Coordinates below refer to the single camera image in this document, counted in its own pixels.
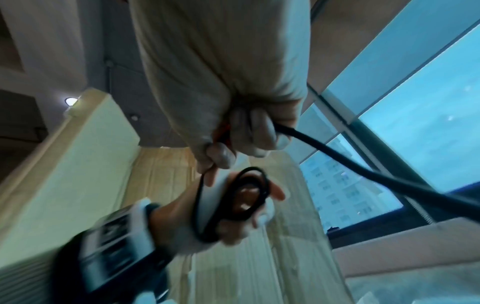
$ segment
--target thick black cable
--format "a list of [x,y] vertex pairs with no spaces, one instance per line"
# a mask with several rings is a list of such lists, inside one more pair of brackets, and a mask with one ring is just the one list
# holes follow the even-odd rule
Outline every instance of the thick black cable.
[[[385,176],[380,172],[372,171],[359,165],[358,163],[350,160],[348,157],[328,147],[326,144],[321,143],[318,140],[308,135],[305,135],[293,128],[285,127],[283,125],[275,123],[273,125],[277,132],[295,137],[303,141],[304,143],[309,144],[310,146],[318,149],[325,155],[331,157],[333,160],[342,164],[356,174],[361,175],[373,182],[379,183],[387,187],[391,191],[396,192],[397,194],[408,196],[410,198],[420,201],[421,203],[429,204],[431,206],[444,209],[458,216],[464,216],[480,222],[480,202],[456,195],[441,194],[420,184],[416,184],[400,178]],[[245,173],[249,171],[258,171],[260,173],[261,179],[245,175]],[[233,198],[235,194],[246,185],[257,188],[259,193],[261,193],[262,195],[259,196],[259,199],[257,200],[257,202],[255,202],[252,208],[247,209],[240,214],[235,214],[233,213],[232,206]],[[256,167],[250,167],[243,170],[235,178],[235,181],[228,186],[220,204],[218,205],[217,210],[214,213],[214,216],[212,216],[212,218],[208,221],[206,228],[203,231],[200,231],[198,225],[198,209],[200,198],[202,196],[203,186],[204,176],[202,175],[195,198],[195,203],[193,205],[191,226],[197,238],[207,243],[218,241],[219,237],[215,232],[215,228],[220,220],[248,219],[258,208],[260,208],[265,203],[265,199],[270,194],[267,177],[261,169]]]

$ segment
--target light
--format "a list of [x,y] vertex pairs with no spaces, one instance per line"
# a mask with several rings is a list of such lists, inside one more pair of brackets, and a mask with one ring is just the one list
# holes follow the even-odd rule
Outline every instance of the light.
[[79,99],[78,98],[74,98],[74,97],[68,97],[67,99],[65,99],[65,103],[71,107],[73,106]]

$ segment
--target black cord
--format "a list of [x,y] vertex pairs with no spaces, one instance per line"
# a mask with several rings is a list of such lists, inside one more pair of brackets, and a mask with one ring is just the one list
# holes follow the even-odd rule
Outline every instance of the black cord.
[[[338,153],[337,151],[328,147],[327,145],[319,142],[318,140],[308,135],[305,135],[293,128],[285,127],[276,123],[274,123],[274,127],[277,132],[295,137],[303,141],[304,143],[309,144],[310,146],[328,155],[329,157],[336,160],[338,163],[347,167],[348,169],[355,172],[356,174],[361,175],[373,182],[379,183],[387,187],[388,189],[392,190],[393,192],[396,192],[400,195],[411,197],[415,200],[421,201],[422,203],[444,209],[458,216],[468,217],[472,220],[480,222],[480,202],[478,201],[475,201],[470,198],[456,196],[456,195],[441,194],[417,183],[413,183],[400,178],[388,177],[383,175],[380,172],[371,171],[357,164],[356,162],[350,160],[349,158],[343,156],[342,154]],[[259,179],[256,177],[245,176],[245,173],[248,171],[259,171],[262,181],[259,181]],[[215,227],[217,226],[220,220],[224,218],[232,219],[232,220],[248,219],[255,210],[257,210],[260,206],[262,206],[265,203],[265,199],[270,194],[270,189],[269,188],[266,189],[266,187],[268,187],[268,180],[267,180],[267,177],[265,176],[265,173],[263,173],[261,169],[256,167],[250,167],[245,169],[236,177],[235,182],[231,183],[228,186],[228,189],[226,190],[225,195],[223,196],[217,210],[215,211],[214,216],[209,220],[207,224],[208,229],[205,229],[204,231],[200,232],[198,227],[197,213],[198,213],[200,198],[202,195],[202,188],[204,186],[203,181],[204,181],[204,176],[202,175],[200,179],[200,185],[198,187],[197,195],[195,198],[195,203],[193,206],[191,224],[196,236],[204,242],[218,241],[218,236],[215,233]],[[263,193],[263,195],[261,196],[261,201],[257,201],[254,204],[255,208],[253,209],[250,208],[252,209],[252,211],[250,211],[250,209],[247,210],[249,211],[248,217],[244,217],[244,216],[235,217],[232,215],[233,197],[235,196],[236,192],[239,189],[241,189],[247,184],[256,187],[260,193]]]

